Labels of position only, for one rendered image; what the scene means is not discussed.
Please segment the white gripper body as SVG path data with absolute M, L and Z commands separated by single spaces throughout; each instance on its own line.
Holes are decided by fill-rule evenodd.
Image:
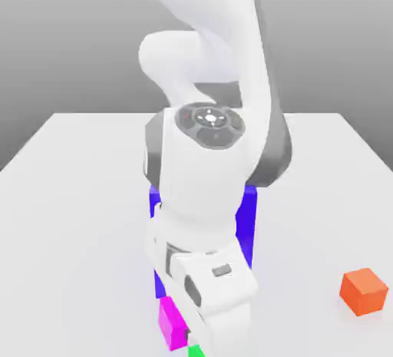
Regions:
M 251 269 L 238 239 L 211 253 L 187 252 L 171 246 L 151 220 L 146 251 L 205 357 L 244 357 L 251 321 Z

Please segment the small magenta cube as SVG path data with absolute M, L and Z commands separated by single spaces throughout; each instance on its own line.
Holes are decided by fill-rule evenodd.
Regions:
M 188 326 L 169 296 L 160 298 L 158 323 L 170 351 L 187 346 Z

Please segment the small orange cube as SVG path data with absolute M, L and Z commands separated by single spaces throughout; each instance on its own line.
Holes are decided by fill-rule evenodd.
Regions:
M 362 268 L 343 275 L 339 295 L 356 316 L 363 316 L 381 311 L 388 291 L 370 268 Z

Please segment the large blue box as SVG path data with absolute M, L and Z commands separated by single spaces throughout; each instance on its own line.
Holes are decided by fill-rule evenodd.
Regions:
M 257 199 L 258 194 L 256 187 L 246 185 L 242 203 L 236 213 L 236 237 L 250 268 L 253 262 Z M 160 202 L 161 198 L 159 191 L 151 185 L 149 190 L 150 218 L 154 216 L 157 204 Z M 164 285 L 155 270 L 154 285 L 156 299 L 160 299 L 167 295 Z

